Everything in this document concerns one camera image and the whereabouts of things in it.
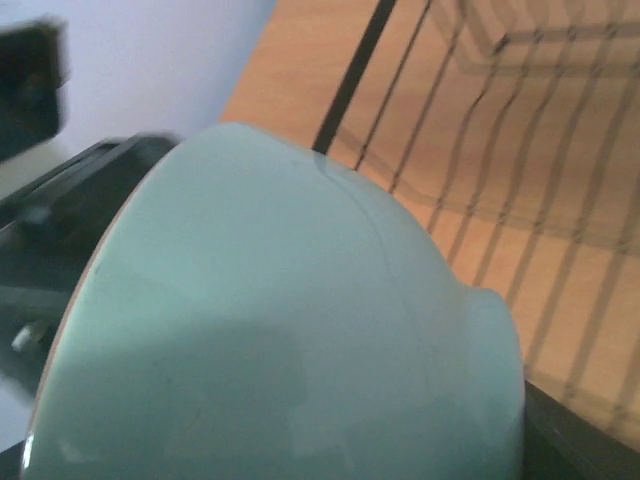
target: black metal wire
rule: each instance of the black metal wire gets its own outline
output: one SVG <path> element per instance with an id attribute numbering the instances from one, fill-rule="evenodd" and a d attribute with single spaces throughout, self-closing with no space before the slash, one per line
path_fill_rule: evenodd
<path id="1" fill-rule="evenodd" d="M 524 137 L 520 142 L 520 147 L 516 155 L 514 170 L 511 175 L 511 182 L 509 185 L 509 190 L 507 192 L 507 197 L 498 216 L 498 223 L 491 233 L 487 248 L 485 249 L 484 255 L 480 260 L 478 271 L 476 272 L 476 276 L 473 279 L 473 285 L 481 285 L 484 281 L 484 278 L 489 271 L 491 260 L 493 259 L 496 249 L 498 248 L 498 243 L 500 242 L 502 231 L 505 227 L 506 218 L 511 215 L 511 211 L 513 210 L 514 202 L 518 196 L 518 191 L 520 190 L 520 186 L 522 184 L 524 169 L 526 167 L 527 160 L 529 159 L 529 153 L 531 151 L 531 145 L 533 144 L 534 135 L 536 133 L 538 125 L 540 124 L 540 120 L 542 120 L 546 108 L 549 105 L 549 102 L 556 93 L 558 86 L 560 85 L 560 81 L 563 78 L 562 75 L 564 73 L 564 66 L 569 57 L 569 53 L 571 52 L 573 41 L 575 40 L 575 36 L 572 35 L 571 30 L 567 31 L 567 39 L 568 41 L 564 44 L 564 48 L 562 49 L 562 52 L 559 56 L 556 74 L 549 82 L 544 97 L 538 105 L 538 108 L 533 113 L 529 124 L 525 129 Z"/>
<path id="2" fill-rule="evenodd" d="M 422 13 L 418 17 L 418 22 L 416 23 L 416 26 L 413 29 L 413 32 L 411 33 L 411 38 L 409 39 L 409 43 L 407 44 L 407 47 L 405 48 L 402 54 L 402 58 L 400 59 L 398 68 L 396 68 L 396 71 L 393 74 L 393 78 L 391 79 L 389 88 L 387 89 L 387 92 L 385 93 L 385 96 L 382 99 L 382 103 L 380 104 L 380 108 L 376 113 L 376 116 L 373 120 L 371 128 L 369 129 L 369 133 L 367 133 L 367 136 L 362 144 L 362 147 L 360 148 L 360 153 L 358 154 L 358 159 L 356 160 L 356 164 L 354 167 L 354 170 L 356 172 L 360 170 L 360 167 L 362 166 L 362 163 L 364 162 L 364 159 L 367 156 L 367 153 L 369 151 L 369 146 L 371 145 L 371 141 L 373 140 L 373 137 L 378 131 L 378 127 L 380 126 L 382 116 L 387 110 L 387 106 L 389 105 L 389 102 L 391 101 L 391 97 L 393 96 L 393 93 L 395 92 L 396 87 L 398 86 L 398 81 L 400 80 L 400 76 L 404 71 L 404 67 L 407 64 L 407 60 L 409 60 L 409 56 L 411 55 L 411 52 L 413 51 L 416 40 L 418 39 L 418 35 L 422 31 L 422 25 L 424 24 L 424 21 L 427 18 L 427 14 L 429 13 L 429 10 L 431 9 L 431 4 L 432 4 L 432 0 L 427 0 L 427 3 L 422 9 Z"/>
<path id="3" fill-rule="evenodd" d="M 482 86 L 480 93 L 473 101 L 471 106 L 467 109 L 464 118 L 460 124 L 460 128 L 456 134 L 456 139 L 453 144 L 453 148 L 451 150 L 451 157 L 449 159 L 449 167 L 447 169 L 447 173 L 445 176 L 445 181 L 442 185 L 442 190 L 440 191 L 440 195 L 438 196 L 435 204 L 435 208 L 431 213 L 431 217 L 429 218 L 429 222 L 427 223 L 427 231 L 429 233 L 433 233 L 438 224 L 438 220 L 440 219 L 440 215 L 445 207 L 446 201 L 451 193 L 451 188 L 455 182 L 456 176 L 458 174 L 458 168 L 460 165 L 460 159 L 462 156 L 462 147 L 464 145 L 464 140 L 466 138 L 467 132 L 469 131 L 469 127 L 471 126 L 471 121 L 473 119 L 474 113 L 477 111 L 480 103 L 485 98 L 491 87 L 493 86 L 493 81 L 496 78 L 496 73 L 498 72 L 498 66 L 500 62 L 500 57 L 496 57 L 497 60 L 493 66 L 493 68 L 489 71 L 489 74 L 485 77 L 484 85 Z"/>
<path id="4" fill-rule="evenodd" d="M 458 252 L 460 251 L 460 248 L 462 247 L 462 243 L 467 235 L 467 230 L 471 223 L 471 219 L 476 213 L 476 208 L 480 203 L 482 192 L 484 191 L 484 188 L 486 187 L 487 181 L 489 179 L 491 161 L 493 160 L 493 153 L 495 150 L 495 146 L 498 142 L 498 137 L 500 136 L 500 132 L 502 131 L 502 126 L 504 125 L 504 122 L 507 118 L 507 114 L 511 110 L 511 107 L 513 106 L 514 102 L 520 95 L 520 92 L 522 91 L 522 88 L 525 85 L 527 74 L 529 72 L 529 67 L 533 62 L 533 59 L 535 58 L 535 54 L 538 50 L 538 45 L 539 45 L 538 42 L 534 42 L 527 49 L 527 54 L 525 56 L 523 65 L 521 67 L 520 76 L 518 77 L 511 91 L 511 95 L 509 96 L 507 101 L 504 103 L 504 105 L 502 106 L 502 109 L 500 110 L 500 112 L 498 113 L 498 116 L 496 117 L 496 120 L 493 122 L 493 126 L 489 133 L 489 138 L 487 140 L 487 143 L 482 155 L 482 160 L 480 161 L 480 170 L 478 173 L 478 178 L 476 179 L 476 185 L 475 185 L 473 194 L 471 196 L 471 199 L 467 205 L 466 215 L 462 219 L 462 222 L 460 223 L 460 227 L 456 232 L 455 238 L 451 245 L 451 249 L 447 254 L 447 262 L 449 262 L 449 264 L 453 264 L 455 262 Z"/>
<path id="5" fill-rule="evenodd" d="M 622 99 L 620 101 L 620 107 L 617 112 L 617 116 L 614 118 L 616 121 L 614 128 L 619 130 L 620 125 L 624 121 L 624 115 L 628 109 L 628 105 L 636 96 L 638 91 L 638 79 L 640 77 L 640 51 L 638 52 L 638 63 L 636 64 L 634 71 L 632 72 L 627 88 L 625 89 Z M 624 265 L 624 260 L 628 254 L 629 244 L 633 239 L 633 234 L 640 222 L 640 174 L 636 180 L 636 186 L 634 194 L 629 200 L 627 208 L 627 215 L 620 233 L 620 240 L 614 256 L 611 258 L 609 265 L 605 271 L 602 283 L 600 285 L 600 291 L 596 297 L 595 304 L 589 315 L 586 329 L 582 335 L 580 347 L 578 353 L 574 359 L 567 384 L 563 392 L 563 400 L 569 402 L 573 396 L 575 396 L 576 388 L 580 380 L 582 379 L 586 369 L 587 363 L 593 351 L 596 343 L 597 335 L 602 327 L 602 319 L 606 313 L 607 307 L 613 295 L 613 291 L 618 282 L 620 271 Z"/>
<path id="6" fill-rule="evenodd" d="M 533 368 L 533 365 L 536 363 L 542 351 L 544 340 L 551 328 L 553 317 L 559 305 L 564 288 L 566 287 L 571 269 L 575 263 L 578 249 L 583 243 L 585 232 L 589 226 L 591 214 L 593 213 L 597 198 L 600 194 L 600 189 L 604 182 L 604 173 L 606 170 L 607 161 L 609 160 L 609 157 L 615 145 L 615 141 L 620 131 L 620 127 L 622 126 L 622 122 L 625 118 L 625 114 L 628 110 L 629 104 L 635 96 L 637 83 L 638 82 L 635 78 L 635 75 L 633 75 L 627 82 L 625 92 L 621 96 L 617 110 L 613 116 L 613 119 L 609 123 L 609 126 L 605 133 L 605 138 L 601 144 L 600 150 L 596 155 L 596 162 L 589 178 L 587 193 L 585 194 L 580 216 L 576 221 L 572 242 L 567 247 L 567 250 L 565 251 L 565 254 L 561 260 L 560 267 L 558 268 L 558 273 L 551 288 L 551 293 L 547 297 L 540 322 L 538 324 L 536 332 L 534 333 L 533 341 L 531 342 L 529 354 L 527 355 L 527 365 L 529 368 Z"/>
<path id="7" fill-rule="evenodd" d="M 453 54 L 455 52 L 456 46 L 458 45 L 458 40 L 460 38 L 460 34 L 462 33 L 465 20 L 466 20 L 466 15 L 464 15 L 464 12 L 461 11 L 460 14 L 458 15 L 456 26 L 454 28 L 451 41 L 449 42 L 449 47 L 447 48 L 447 52 L 445 53 L 444 59 L 440 64 L 440 68 L 436 73 L 436 78 L 434 79 L 433 84 L 431 85 L 431 89 L 429 90 L 427 98 L 422 106 L 422 110 L 420 111 L 420 116 L 418 117 L 416 126 L 411 132 L 411 136 L 409 137 L 407 146 L 404 152 L 402 153 L 402 156 L 400 157 L 400 164 L 398 165 L 398 168 L 394 173 L 393 178 L 391 179 L 391 185 L 389 186 L 389 190 L 388 190 L 389 193 L 391 194 L 393 194 L 396 188 L 398 188 L 398 183 L 400 182 L 400 178 L 402 177 L 404 169 L 406 168 L 407 163 L 411 158 L 411 154 L 413 153 L 413 149 L 415 147 L 416 141 L 418 140 L 418 135 L 422 131 L 424 122 L 426 121 L 427 115 L 431 110 L 431 105 L 433 105 L 433 101 L 435 100 L 436 93 L 438 92 L 438 89 L 442 84 L 442 80 L 444 79 L 444 74 L 446 73 L 447 68 L 451 63 L 451 59 L 453 58 Z"/>
<path id="8" fill-rule="evenodd" d="M 329 111 L 320 126 L 320 130 L 318 131 L 316 139 L 313 142 L 313 146 L 311 147 L 312 150 L 323 154 L 326 154 L 329 151 L 331 143 L 333 142 L 338 128 L 342 123 L 342 119 L 349 108 L 349 104 L 358 89 L 358 85 L 360 85 L 362 75 L 364 75 L 364 72 L 369 65 L 371 56 L 380 41 L 380 37 L 382 37 L 382 33 L 389 22 L 389 18 L 391 17 L 395 6 L 396 0 L 380 0 L 378 2 L 376 9 L 371 16 L 371 20 L 367 25 L 367 29 L 362 35 L 360 44 L 358 45 L 358 48 L 351 59 L 351 63 L 349 64 L 349 67 L 342 79 L 342 83 L 336 92 L 333 102 L 331 102 Z"/>

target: black object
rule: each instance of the black object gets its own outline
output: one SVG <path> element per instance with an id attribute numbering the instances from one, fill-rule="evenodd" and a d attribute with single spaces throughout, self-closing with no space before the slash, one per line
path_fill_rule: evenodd
<path id="1" fill-rule="evenodd" d="M 60 131 L 61 34 L 42 21 L 0 35 L 0 162 Z"/>
<path id="2" fill-rule="evenodd" d="M 532 384 L 526 384 L 526 391 L 522 480 L 640 478 L 640 454 L 577 417 Z M 0 478 L 18 479 L 23 443 L 0 453 Z"/>
<path id="3" fill-rule="evenodd" d="M 100 237 L 176 143 L 152 135 L 102 142 L 0 201 L 0 370 L 28 394 Z M 12 342 L 27 325 L 37 341 L 17 352 Z"/>
<path id="4" fill-rule="evenodd" d="M 90 254 L 135 186 L 175 144 L 136 136 L 87 155 L 19 202 L 20 229 L 38 246 Z"/>
<path id="5" fill-rule="evenodd" d="M 311 147 L 312 150 L 322 154 L 326 154 L 329 151 L 329 147 L 331 147 L 333 143 L 333 139 L 338 132 L 347 108 L 349 108 L 353 95 L 360 84 L 362 75 L 364 75 L 369 65 L 371 56 L 380 41 L 380 37 L 384 32 L 384 28 L 387 26 L 387 22 L 393 13 L 395 5 L 396 0 L 380 0 L 378 2 L 369 20 L 367 29 L 362 35 L 358 48 L 338 87 L 338 91 L 331 102 L 329 111 L 320 126 L 320 130 Z"/>

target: white wall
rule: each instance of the white wall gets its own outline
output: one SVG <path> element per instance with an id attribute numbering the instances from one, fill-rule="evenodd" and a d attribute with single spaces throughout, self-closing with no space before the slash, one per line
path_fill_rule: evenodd
<path id="1" fill-rule="evenodd" d="M 65 153 L 0 165 L 0 194 L 105 137 L 188 136 L 216 122 L 275 2 L 23 0 L 68 22 Z M 24 435 L 19 403 L 0 385 L 0 450 Z"/>

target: wooden surface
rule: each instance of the wooden surface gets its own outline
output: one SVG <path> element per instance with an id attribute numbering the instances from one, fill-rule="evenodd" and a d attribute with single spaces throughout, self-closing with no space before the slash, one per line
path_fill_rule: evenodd
<path id="1" fill-rule="evenodd" d="M 425 98 L 446 57 L 455 18 L 450 8 L 453 3 L 434 2 L 378 133 L 371 142 L 362 171 L 383 187 L 391 183 Z M 310 146 L 375 4 L 374 0 L 281 0 L 224 118 L 255 123 Z M 357 151 L 367 136 L 423 7 L 421 0 L 399 1 L 330 152 L 334 158 L 351 166 L 355 164 Z M 604 18 L 606 13 L 591 8 L 587 17 L 597 20 Z M 550 13 L 553 25 L 566 22 L 563 18 L 562 12 L 554 10 Z M 489 29 L 499 33 L 500 22 L 496 17 L 493 21 L 493 24 L 487 21 Z M 521 28 L 527 26 L 526 22 L 520 25 Z M 466 48 L 467 60 L 486 63 L 486 58 L 474 50 L 468 32 L 461 35 L 460 41 Z M 632 63 L 638 45 L 639 39 L 612 45 L 607 65 Z M 593 62 L 598 46 L 597 42 L 583 42 L 563 53 L 562 43 L 549 44 L 538 49 L 534 64 L 553 66 L 564 54 L 566 56 L 562 58 L 566 64 L 579 71 Z M 511 64 L 518 65 L 526 55 L 525 50 L 525 47 L 512 47 L 505 57 Z M 434 96 L 396 191 L 396 197 L 425 227 L 436 199 L 442 193 L 461 122 L 478 97 L 485 79 L 484 75 L 461 70 L 464 68 L 460 57 L 456 57 Z M 581 112 L 574 141 L 566 153 L 558 194 L 547 219 L 548 229 L 530 257 L 522 288 L 512 302 L 525 357 L 530 353 L 554 281 L 561 273 L 563 258 L 571 255 L 567 253 L 571 232 L 583 213 L 593 166 L 628 87 L 627 77 L 598 82 Z M 509 291 L 530 238 L 562 134 L 587 82 L 580 75 L 563 78 L 549 95 L 552 81 L 553 76 L 548 75 L 528 78 L 515 101 L 508 106 L 489 155 L 487 182 L 480 195 L 478 214 L 470 221 L 459 252 L 451 262 L 463 281 L 474 280 L 512 185 L 514 168 L 518 159 L 526 160 L 521 186 L 510 210 L 513 221 L 502 230 L 496 253 L 482 279 L 482 285 L 504 295 Z M 465 217 L 465 207 L 476 189 L 492 126 L 508 103 L 511 92 L 518 88 L 517 82 L 517 75 L 497 75 L 491 90 L 474 112 L 460 149 L 455 181 L 446 197 L 445 209 L 432 230 L 432 236 L 445 256 L 450 254 Z M 629 99 L 624 121 L 616 129 L 615 148 L 601 175 L 603 181 L 591 222 L 583 244 L 575 251 L 575 261 L 570 266 L 532 379 L 550 394 L 564 398 L 564 385 L 577 372 L 576 356 L 581 344 L 584 348 L 583 335 L 594 308 L 597 308 L 599 292 L 609 282 L 605 278 L 607 269 L 611 270 L 612 262 L 615 264 L 619 260 L 611 301 L 596 322 L 597 340 L 588 349 L 589 361 L 577 385 L 578 395 L 571 399 L 570 406 L 596 424 L 607 427 L 615 404 L 627 388 L 626 395 L 634 398 L 632 412 L 618 435 L 638 448 L 640 393 L 628 387 L 637 382 L 640 375 L 638 371 L 629 373 L 640 336 L 637 313 L 640 311 L 640 295 L 637 294 L 640 257 L 636 252 L 617 258 L 614 253 L 625 219 L 628 220 L 627 212 L 638 210 L 633 194 L 640 170 L 635 153 L 640 150 L 636 133 L 640 127 L 640 99 L 635 94 Z M 535 138 L 523 154 L 523 144 L 527 141 L 525 134 L 532 129 L 532 117 L 540 110 Z M 627 239 L 632 250 L 640 247 L 639 231 L 636 228 Z"/>

